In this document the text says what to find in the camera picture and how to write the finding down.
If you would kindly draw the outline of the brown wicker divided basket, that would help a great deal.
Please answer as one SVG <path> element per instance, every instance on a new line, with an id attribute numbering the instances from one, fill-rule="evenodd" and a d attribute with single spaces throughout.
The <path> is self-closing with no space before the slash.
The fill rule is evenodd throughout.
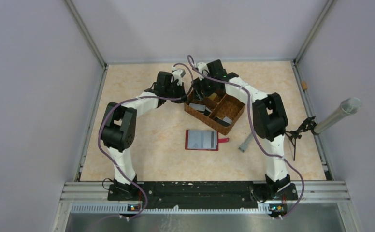
<path id="1" fill-rule="evenodd" d="M 226 93 L 217 94 L 220 97 L 219 102 L 212 101 L 208 97 L 205 97 L 202 100 L 198 100 L 194 98 L 193 93 L 190 93 L 187 101 L 184 103 L 184 110 L 191 116 L 197 118 L 205 125 L 211 127 L 212 129 L 218 131 L 223 135 L 227 135 L 243 114 L 245 104 L 241 102 L 239 99 Z M 199 112 L 192 109 L 191 107 L 189 107 L 190 103 L 205 105 L 205 112 Z M 232 120 L 232 123 L 228 127 L 223 127 L 217 122 L 215 122 L 216 117 L 220 119 L 228 117 Z"/>

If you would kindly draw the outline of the grey card black stripe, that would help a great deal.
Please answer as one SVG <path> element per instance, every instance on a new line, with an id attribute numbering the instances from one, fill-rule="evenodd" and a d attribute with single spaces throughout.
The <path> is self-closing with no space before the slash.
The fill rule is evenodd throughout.
<path id="1" fill-rule="evenodd" d="M 187 149 L 216 150 L 217 132 L 213 130 L 188 130 Z"/>

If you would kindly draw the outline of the red leather card holder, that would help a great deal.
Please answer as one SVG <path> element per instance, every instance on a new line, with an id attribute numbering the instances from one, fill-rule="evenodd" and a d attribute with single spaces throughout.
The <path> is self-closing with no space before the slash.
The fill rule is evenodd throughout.
<path id="1" fill-rule="evenodd" d="M 218 151 L 219 144 L 229 141 L 229 137 L 220 138 L 216 130 L 186 130 L 185 150 Z"/>

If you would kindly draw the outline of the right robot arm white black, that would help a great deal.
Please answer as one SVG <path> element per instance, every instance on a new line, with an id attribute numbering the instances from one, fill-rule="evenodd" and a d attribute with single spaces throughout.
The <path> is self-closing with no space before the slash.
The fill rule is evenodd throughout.
<path id="1" fill-rule="evenodd" d="M 279 199 L 291 185 L 287 170 L 291 165 L 284 157 L 288 118 L 281 96 L 252 87 L 238 74 L 227 72 L 219 59 L 209 63 L 196 63 L 191 55 L 187 59 L 199 74 L 198 82 L 204 94 L 208 95 L 210 88 L 223 89 L 246 105 L 251 134 L 267 156 L 266 193 L 272 199 Z"/>

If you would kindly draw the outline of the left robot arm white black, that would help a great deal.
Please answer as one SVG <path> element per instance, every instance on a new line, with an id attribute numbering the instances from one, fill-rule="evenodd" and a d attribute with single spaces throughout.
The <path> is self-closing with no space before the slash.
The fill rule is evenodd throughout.
<path id="1" fill-rule="evenodd" d="M 107 148 L 106 155 L 115 169 L 114 179 L 108 189 L 108 200 L 134 201 L 142 196 L 130 154 L 137 118 L 167 101 L 183 103 L 187 99 L 183 83 L 185 74 L 184 69 L 160 71 L 153 85 L 136 98 L 107 105 L 99 130 L 98 146 Z"/>

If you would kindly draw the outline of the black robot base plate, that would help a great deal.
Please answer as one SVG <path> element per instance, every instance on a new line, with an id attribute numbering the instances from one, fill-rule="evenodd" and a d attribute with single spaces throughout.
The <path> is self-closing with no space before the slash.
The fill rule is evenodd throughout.
<path id="1" fill-rule="evenodd" d="M 287 203 L 299 198 L 295 184 L 274 193 L 266 182 L 253 181 L 193 181 L 193 182 L 139 182 L 111 184 L 109 201 L 135 201 L 146 209 L 255 209 L 262 203 Z"/>

